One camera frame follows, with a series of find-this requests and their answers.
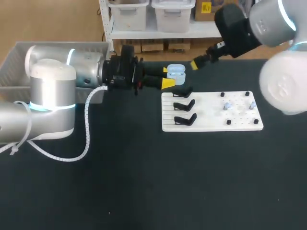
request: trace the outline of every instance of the black tabletop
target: black tabletop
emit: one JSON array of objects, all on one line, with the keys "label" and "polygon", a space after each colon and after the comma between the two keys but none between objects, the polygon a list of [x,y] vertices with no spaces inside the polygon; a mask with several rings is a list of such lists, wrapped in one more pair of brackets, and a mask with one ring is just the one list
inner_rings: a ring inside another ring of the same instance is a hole
[{"label": "black tabletop", "polygon": [[[262,131],[165,133],[161,92],[113,91],[90,106],[91,146],[81,161],[54,161],[28,144],[2,153],[0,229],[306,229],[307,114],[285,116],[263,99],[263,63],[186,71],[195,92],[253,91]],[[79,155],[83,110],[77,105],[70,137],[37,143]]]}]

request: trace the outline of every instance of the white metal shelf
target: white metal shelf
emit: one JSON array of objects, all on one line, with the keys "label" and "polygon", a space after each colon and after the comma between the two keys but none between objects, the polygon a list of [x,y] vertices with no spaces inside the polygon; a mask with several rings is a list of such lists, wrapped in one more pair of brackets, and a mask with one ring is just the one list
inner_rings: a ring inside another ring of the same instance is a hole
[{"label": "white metal shelf", "polygon": [[221,37],[214,22],[196,22],[194,17],[190,19],[190,30],[186,33],[165,33],[157,30],[156,15],[154,9],[148,6],[147,26],[145,31],[119,31],[114,21],[109,19],[107,0],[99,0],[101,18],[104,25],[106,41],[114,50],[113,39],[162,39],[162,38],[207,38]]},{"label": "white metal shelf", "polygon": [[119,31],[113,25],[112,39],[159,39],[159,38],[206,38],[221,37],[214,22],[196,22],[194,17],[190,19],[190,30],[186,33],[165,33],[157,30],[157,21],[154,9],[149,7],[147,11],[147,26],[145,31]]}]

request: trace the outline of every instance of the storage bin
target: storage bin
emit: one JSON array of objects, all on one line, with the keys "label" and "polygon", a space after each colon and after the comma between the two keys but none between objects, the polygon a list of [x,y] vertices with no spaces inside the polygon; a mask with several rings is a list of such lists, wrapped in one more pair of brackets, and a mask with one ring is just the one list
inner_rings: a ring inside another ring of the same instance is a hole
[{"label": "storage bin", "polygon": [[188,32],[195,0],[152,0],[158,31]]},{"label": "storage bin", "polygon": [[115,26],[118,30],[130,31],[146,29],[146,13],[149,0],[116,0],[108,3]]}]

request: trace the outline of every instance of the white spiral cable wrap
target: white spiral cable wrap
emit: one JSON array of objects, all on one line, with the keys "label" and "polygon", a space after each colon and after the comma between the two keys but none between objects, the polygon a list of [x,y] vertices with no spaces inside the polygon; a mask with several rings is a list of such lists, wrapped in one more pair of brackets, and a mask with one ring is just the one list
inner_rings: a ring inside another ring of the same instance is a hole
[{"label": "white spiral cable wrap", "polygon": [[[84,107],[84,120],[85,120],[85,135],[86,135],[86,144],[85,144],[85,148],[83,153],[78,156],[78,157],[74,157],[74,158],[62,158],[62,157],[57,157],[54,156],[46,151],[44,151],[43,149],[41,149],[39,146],[37,146],[33,141],[29,140],[28,143],[30,145],[32,145],[32,147],[34,147],[37,151],[41,152],[42,154],[44,154],[45,156],[54,159],[56,161],[63,161],[63,162],[73,162],[73,161],[78,161],[81,160],[88,152],[89,148],[90,148],[90,126],[89,126],[89,122],[88,122],[88,108],[89,108],[89,104],[91,101],[91,98],[93,97],[93,95],[98,92],[98,91],[102,91],[102,90],[107,90],[107,86],[100,86],[97,87],[96,89],[94,89],[93,91],[91,91],[91,93],[88,95],[86,102],[85,102],[85,107]],[[10,147],[13,147],[16,143],[10,143],[4,147],[2,147],[0,149],[0,153],[9,149]]]}]

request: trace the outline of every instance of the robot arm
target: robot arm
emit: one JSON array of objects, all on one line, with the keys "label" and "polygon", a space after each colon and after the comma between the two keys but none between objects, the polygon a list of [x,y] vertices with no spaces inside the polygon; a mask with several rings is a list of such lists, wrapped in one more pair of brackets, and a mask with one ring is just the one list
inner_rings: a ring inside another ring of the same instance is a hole
[{"label": "robot arm", "polygon": [[191,62],[193,69],[216,62],[219,57],[236,58],[260,45],[269,47],[294,39],[288,50],[270,59],[260,73],[260,89],[265,99],[285,114],[307,111],[307,27],[305,0],[262,0],[255,4],[249,18],[235,5],[222,7],[215,23],[223,42]]}]

